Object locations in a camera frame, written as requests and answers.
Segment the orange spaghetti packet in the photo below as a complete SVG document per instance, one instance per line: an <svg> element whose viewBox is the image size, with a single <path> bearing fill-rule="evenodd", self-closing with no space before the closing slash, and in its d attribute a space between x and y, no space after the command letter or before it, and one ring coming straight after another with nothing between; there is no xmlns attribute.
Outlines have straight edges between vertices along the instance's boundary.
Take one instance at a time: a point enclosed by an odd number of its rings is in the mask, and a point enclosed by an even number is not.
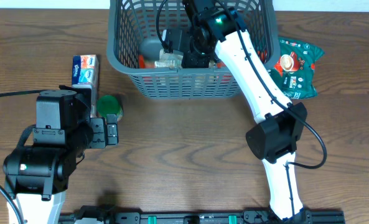
<svg viewBox="0 0 369 224"><path fill-rule="evenodd" d="M182 56L160 50L158 60L151 60L140 54L138 62L140 68L181 69ZM140 90L150 97L208 97L215 93L218 75L146 75L137 83L144 85Z"/></svg>

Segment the Kleenex tissue multipack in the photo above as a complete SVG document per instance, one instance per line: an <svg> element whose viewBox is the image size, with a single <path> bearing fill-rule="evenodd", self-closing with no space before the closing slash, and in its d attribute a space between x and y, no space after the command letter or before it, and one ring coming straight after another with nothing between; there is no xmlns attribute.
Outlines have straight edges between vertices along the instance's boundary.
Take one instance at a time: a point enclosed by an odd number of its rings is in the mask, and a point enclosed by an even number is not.
<svg viewBox="0 0 369 224"><path fill-rule="evenodd" d="M74 55L72 60L72 86L91 90L92 118L97 117L98 80L100 64L97 55Z"/></svg>

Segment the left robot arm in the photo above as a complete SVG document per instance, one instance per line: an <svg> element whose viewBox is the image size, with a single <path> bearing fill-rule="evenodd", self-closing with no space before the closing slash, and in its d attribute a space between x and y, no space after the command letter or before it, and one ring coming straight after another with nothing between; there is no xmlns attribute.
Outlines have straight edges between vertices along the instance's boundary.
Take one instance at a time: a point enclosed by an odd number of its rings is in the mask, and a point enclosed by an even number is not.
<svg viewBox="0 0 369 224"><path fill-rule="evenodd" d="M91 117L91 90L42 90L35 124L3 164L9 223L57 223L77 158L117 143L117 116Z"/></svg>

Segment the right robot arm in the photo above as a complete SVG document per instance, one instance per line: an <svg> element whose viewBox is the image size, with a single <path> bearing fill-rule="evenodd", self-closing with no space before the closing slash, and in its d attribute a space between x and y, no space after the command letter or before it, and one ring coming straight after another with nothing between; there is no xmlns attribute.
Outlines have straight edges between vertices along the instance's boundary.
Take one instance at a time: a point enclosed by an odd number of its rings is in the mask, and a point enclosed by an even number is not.
<svg viewBox="0 0 369 224"><path fill-rule="evenodd" d="M291 221L302 211L294 164L297 141L305 126L304 105L274 83L258 57L245 21L221 1L183 1L191 23L188 34L160 35L166 51L182 52L184 68L205 67L210 57L222 61L243 92L256 126L246 134L252 153L262 161L269 185L269 207L277 219Z"/></svg>

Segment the green lid glass jar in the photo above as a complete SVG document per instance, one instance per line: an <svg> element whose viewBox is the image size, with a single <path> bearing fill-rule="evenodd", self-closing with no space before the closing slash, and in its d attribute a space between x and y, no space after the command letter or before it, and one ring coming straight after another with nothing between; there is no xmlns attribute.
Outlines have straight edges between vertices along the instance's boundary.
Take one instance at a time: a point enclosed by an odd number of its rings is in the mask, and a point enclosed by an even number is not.
<svg viewBox="0 0 369 224"><path fill-rule="evenodd" d="M96 104L97 112L106 118L108 114L115 114L117 121L123 117L123 108L115 96L105 95L98 99Z"/></svg>

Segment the green Nescafe coffee bag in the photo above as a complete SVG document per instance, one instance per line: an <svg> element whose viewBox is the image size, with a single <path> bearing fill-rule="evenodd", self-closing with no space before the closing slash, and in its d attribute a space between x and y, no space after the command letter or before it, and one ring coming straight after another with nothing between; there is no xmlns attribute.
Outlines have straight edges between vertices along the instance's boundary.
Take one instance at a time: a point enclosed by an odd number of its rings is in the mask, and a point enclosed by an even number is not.
<svg viewBox="0 0 369 224"><path fill-rule="evenodd" d="M301 100L318 95L313 85L315 63L324 51L301 40L279 38L280 55L274 67L268 70L279 89L290 99Z"/></svg>

